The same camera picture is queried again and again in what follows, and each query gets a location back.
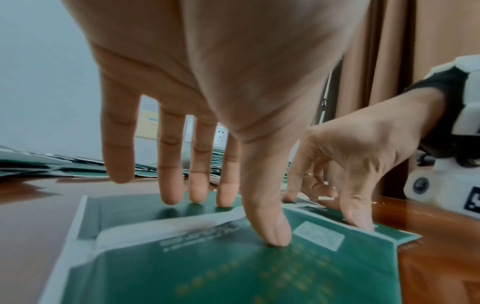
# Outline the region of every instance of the curtain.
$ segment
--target curtain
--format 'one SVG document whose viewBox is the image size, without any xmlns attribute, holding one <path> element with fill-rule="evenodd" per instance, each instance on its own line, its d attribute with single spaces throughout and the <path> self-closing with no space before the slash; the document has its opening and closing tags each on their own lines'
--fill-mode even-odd
<svg viewBox="0 0 480 304">
<path fill-rule="evenodd" d="M 392 98 L 430 68 L 480 53 L 479 0 L 372 0 L 343 58 L 335 117 Z M 406 161 L 389 172 L 376 193 L 404 198 Z M 339 190 L 345 171 L 336 163 L 326 180 Z"/>
</svg>

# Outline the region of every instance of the white label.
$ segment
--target white label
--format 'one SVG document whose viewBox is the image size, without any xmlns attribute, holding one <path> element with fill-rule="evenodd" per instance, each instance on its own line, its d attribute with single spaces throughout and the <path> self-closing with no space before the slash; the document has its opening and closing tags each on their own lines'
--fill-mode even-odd
<svg viewBox="0 0 480 304">
<path fill-rule="evenodd" d="M 334 252 L 340 248 L 340 245 L 345 238 L 345 236 L 341 233 L 310 222 L 303 222 L 302 225 L 298 226 L 293 231 L 293 234 L 303 237 L 312 243 L 330 249 Z"/>
</svg>

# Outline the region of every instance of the table surface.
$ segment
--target table surface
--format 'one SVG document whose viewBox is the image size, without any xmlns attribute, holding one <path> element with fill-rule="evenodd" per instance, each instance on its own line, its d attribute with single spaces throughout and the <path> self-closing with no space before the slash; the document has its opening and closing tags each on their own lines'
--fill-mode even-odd
<svg viewBox="0 0 480 304">
<path fill-rule="evenodd" d="M 158 193 L 156 179 L 117 185 L 92 179 L 0 181 L 0 302 L 33 303 L 43 290 L 80 198 Z M 404 303 L 480 303 L 480 221 L 380 197 L 375 222 L 418 233 L 398 249 Z"/>
</svg>

